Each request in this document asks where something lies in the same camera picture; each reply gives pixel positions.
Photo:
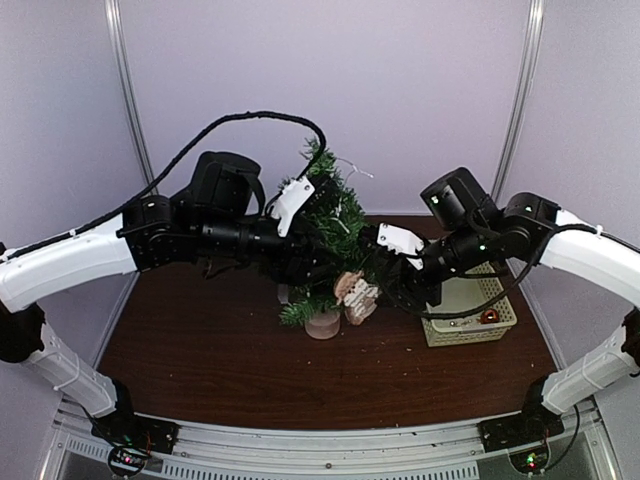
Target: white basket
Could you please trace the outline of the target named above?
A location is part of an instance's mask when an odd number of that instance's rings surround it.
[[[469,270],[467,273],[493,272],[491,265],[484,263]],[[437,307],[427,305],[427,311],[430,313],[446,313],[469,310],[495,297],[503,290],[504,288],[497,278],[482,278],[479,280],[452,278],[442,284],[442,303]],[[498,323],[485,325],[478,323],[477,320],[481,314],[453,320],[456,325],[451,325],[451,320],[428,321],[422,319],[427,344],[430,347],[443,347],[499,340],[507,330],[517,323],[517,318],[507,298],[495,303],[491,308],[498,312],[500,320]]]

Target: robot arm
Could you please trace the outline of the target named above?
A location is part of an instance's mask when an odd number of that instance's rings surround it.
[[[400,264],[399,281],[383,291],[400,307],[427,319],[453,319],[475,311],[429,315],[425,304],[440,303],[440,286],[487,261],[518,258],[528,270],[542,264],[578,275],[640,306],[640,253],[585,224],[575,215],[531,193],[514,196],[498,210],[471,173],[457,169],[422,192],[434,216],[450,233],[423,248],[416,235],[394,227],[389,244],[381,225],[363,232],[387,265]],[[640,312],[634,308],[622,326],[573,365],[531,385],[521,414],[481,424],[487,451],[509,448],[562,433],[560,415],[616,380],[640,371]]]
[[[264,203],[259,171],[240,155],[206,152],[191,183],[171,198],[147,196],[86,232],[71,232],[70,238],[22,254],[0,252],[0,360],[22,363],[74,398],[99,436],[122,444],[133,439],[145,448],[149,434],[155,450],[170,451],[167,439],[175,438],[175,425],[136,416],[126,387],[65,345],[36,302],[101,277],[203,258],[233,259],[242,266],[260,262],[273,280],[290,285],[331,272],[338,259],[293,221],[323,188],[314,186],[293,202],[285,192],[274,203],[277,218],[247,216],[252,195],[259,211]],[[322,183],[306,176],[304,181]]]

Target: wooden table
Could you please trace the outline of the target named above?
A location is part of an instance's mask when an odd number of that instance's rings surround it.
[[[385,221],[441,234],[430,217]],[[519,291],[498,342],[428,348],[420,321],[381,308],[329,341],[279,325],[276,285],[251,271],[204,281],[171,265],[141,276],[100,370],[138,411],[281,429],[425,425],[518,410],[553,362]]]

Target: small christmas tree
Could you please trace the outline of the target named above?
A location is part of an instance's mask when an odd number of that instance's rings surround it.
[[[307,140],[307,150],[304,152],[307,161],[318,148],[317,140]],[[292,287],[292,303],[285,306],[280,314],[284,325],[302,326],[317,313],[342,310],[344,306],[337,304],[333,286],[344,271],[363,271],[364,278],[375,283],[371,269],[367,268],[368,253],[358,244],[358,234],[367,225],[364,211],[358,203],[355,191],[346,186],[341,171],[336,167],[336,160],[337,157],[331,151],[325,150],[307,175],[329,175],[338,187],[337,198],[323,201],[312,212],[302,212],[299,215],[322,236],[323,245],[342,259],[342,271],[336,271],[335,276],[317,283]],[[285,179],[281,188],[290,180]]]

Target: metal frame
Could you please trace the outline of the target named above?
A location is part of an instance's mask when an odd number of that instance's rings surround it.
[[[581,430],[589,439],[591,457],[601,480],[620,480],[620,473],[602,419],[593,400],[579,406]],[[173,455],[154,454],[145,472],[161,478],[440,478],[439,472],[467,469],[477,478],[477,462],[504,456],[484,453],[480,420],[426,427],[345,431],[286,431],[223,427],[177,421],[180,430]],[[573,435],[575,416],[564,417]],[[57,480],[67,452],[104,461],[109,445],[92,437],[81,408],[64,399],[54,421],[54,437],[39,470],[40,480]]]
[[[153,181],[155,175],[151,167],[151,161],[149,160],[149,152],[147,151],[147,145],[142,133],[142,124],[133,91],[131,71],[129,70],[129,61],[127,59],[127,49],[124,42],[124,32],[122,30],[122,20],[120,18],[119,0],[105,0],[105,9],[109,35],[113,45],[113,54],[115,55],[116,65],[118,66],[118,73],[120,75],[120,86],[122,87],[124,104],[127,109],[129,129],[131,130],[131,137],[138,156],[142,175],[148,185]],[[157,194],[157,189],[154,189],[152,193]]]
[[[513,102],[511,118],[507,128],[507,136],[502,147],[500,155],[500,163],[498,171],[491,189],[491,196],[498,201],[504,184],[509,174],[511,162],[518,143],[522,121],[524,119],[524,107],[533,84],[533,74],[535,73],[536,64],[538,62],[538,53],[540,51],[540,39],[542,38],[542,22],[544,19],[545,0],[531,0],[529,8],[529,23],[527,25],[527,33],[524,40],[524,49],[522,51],[522,63],[520,65],[520,77],[518,79],[518,87]]]

